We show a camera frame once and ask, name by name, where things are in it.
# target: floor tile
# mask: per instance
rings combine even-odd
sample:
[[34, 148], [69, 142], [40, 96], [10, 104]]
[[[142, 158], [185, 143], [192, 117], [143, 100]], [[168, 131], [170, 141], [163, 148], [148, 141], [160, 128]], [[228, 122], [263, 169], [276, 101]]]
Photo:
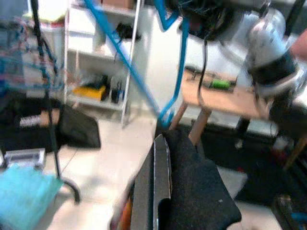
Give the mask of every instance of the floor tile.
[[156, 128], [156, 120], [136, 119], [122, 128], [120, 122], [99, 120], [102, 144], [120, 143], [146, 146], [152, 144]]
[[238, 172], [235, 170], [223, 168], [217, 166], [217, 170], [221, 176], [221, 179], [229, 192], [230, 196], [234, 199], [236, 195], [241, 191], [244, 187], [248, 176], [243, 172]]
[[59, 195], [35, 230], [107, 230], [112, 212], [110, 205], [86, 201], [75, 205], [72, 199]]
[[78, 150], [63, 172], [87, 200], [112, 203], [138, 172], [150, 146], [106, 143], [101, 150]]
[[[69, 161], [73, 158], [74, 154], [77, 152], [77, 148], [71, 148], [68, 146], [63, 146], [59, 150], [59, 162], [61, 171], [64, 170], [64, 168], [67, 166]], [[54, 154], [49, 153], [46, 156], [46, 164], [44, 167], [44, 173], [46, 174], [55, 174], [56, 173], [56, 167], [54, 162]]]
[[242, 221], [227, 230], [282, 230], [269, 208], [244, 202], [236, 202], [236, 205], [241, 211]]
[[120, 122], [121, 119], [121, 111], [97, 108], [84, 104], [79, 104], [78, 106], [75, 107], [75, 109], [96, 119], [103, 119], [106, 121], [115, 121], [115, 122]]

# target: cardboard box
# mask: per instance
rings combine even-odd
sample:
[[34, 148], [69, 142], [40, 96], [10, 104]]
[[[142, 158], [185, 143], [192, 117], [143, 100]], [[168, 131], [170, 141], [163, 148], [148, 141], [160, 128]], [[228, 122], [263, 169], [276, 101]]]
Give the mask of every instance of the cardboard box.
[[101, 0], [101, 3], [108, 6], [133, 9], [134, 0]]

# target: table leg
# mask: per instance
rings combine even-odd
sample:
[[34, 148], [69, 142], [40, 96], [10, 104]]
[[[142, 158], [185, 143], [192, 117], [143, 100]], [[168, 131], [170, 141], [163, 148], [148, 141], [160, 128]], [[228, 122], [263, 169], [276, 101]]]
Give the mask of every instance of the table leg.
[[299, 154], [302, 152], [302, 150], [304, 149], [304, 147], [307, 144], [307, 138], [300, 138], [300, 140], [298, 140], [295, 148], [293, 149], [291, 155], [288, 157], [287, 162], [284, 166], [284, 170], [289, 169], [293, 162], [297, 159], [297, 157], [299, 156]]
[[208, 122], [208, 118], [211, 112], [211, 110], [202, 109], [200, 114], [198, 115], [198, 118], [189, 134], [189, 139], [191, 140], [193, 145], [196, 145], [197, 142], [200, 140], [202, 131]]
[[185, 102], [181, 103], [181, 106], [180, 106], [178, 112], [176, 113], [176, 115], [174, 116], [172, 124], [169, 127], [169, 130], [176, 129], [176, 127], [177, 127], [179, 121], [181, 120], [184, 112], [186, 111], [187, 107], [188, 107], [187, 103], [185, 103]]
[[248, 130], [249, 124], [250, 124], [249, 119], [240, 117], [239, 122], [236, 126], [236, 130], [238, 131], [238, 135], [240, 136], [240, 138], [243, 137], [246, 131]]

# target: white tile floor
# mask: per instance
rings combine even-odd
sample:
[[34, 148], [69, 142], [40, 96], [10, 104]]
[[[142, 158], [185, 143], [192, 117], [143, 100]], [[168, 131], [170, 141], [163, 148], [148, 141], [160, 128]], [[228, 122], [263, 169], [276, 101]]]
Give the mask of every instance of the white tile floor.
[[[145, 160], [154, 138], [155, 119], [136, 117], [122, 129], [118, 114], [93, 109], [88, 113], [99, 119], [102, 148], [63, 147], [59, 153], [63, 176], [78, 185], [82, 202], [74, 205], [71, 193], [62, 188], [36, 230], [106, 230], [115, 201]], [[47, 156], [45, 172], [54, 173], [53, 155]], [[281, 230], [268, 208], [237, 205], [243, 218], [230, 230]]]

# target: wooden table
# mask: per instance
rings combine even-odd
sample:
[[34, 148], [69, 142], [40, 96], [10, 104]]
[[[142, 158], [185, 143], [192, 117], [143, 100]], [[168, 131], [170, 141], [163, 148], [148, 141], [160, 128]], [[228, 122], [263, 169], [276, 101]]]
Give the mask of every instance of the wooden table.
[[[219, 73], [218, 75], [225, 80], [235, 80], [233, 76], [227, 74]], [[204, 81], [210, 81], [212, 79], [211, 76], [212, 73], [206, 74], [204, 76]], [[181, 86], [183, 102], [173, 119], [169, 128], [170, 130], [176, 128], [188, 106], [201, 107], [198, 100], [199, 80], [200, 74], [196, 75], [195, 79], [193, 79], [193, 72], [188, 70], [184, 71]], [[196, 145], [200, 140], [202, 131], [207, 125], [212, 110], [238, 115], [246, 119], [268, 120], [268, 114], [260, 114], [255, 103], [254, 93], [251, 89], [235, 87], [233, 92], [226, 92], [202, 87], [201, 93], [204, 100], [204, 106], [201, 107], [201, 112], [189, 134], [189, 139], [193, 145]], [[306, 144], [306, 138], [299, 140], [298, 146], [295, 147], [289, 157], [285, 169], [292, 165]]]

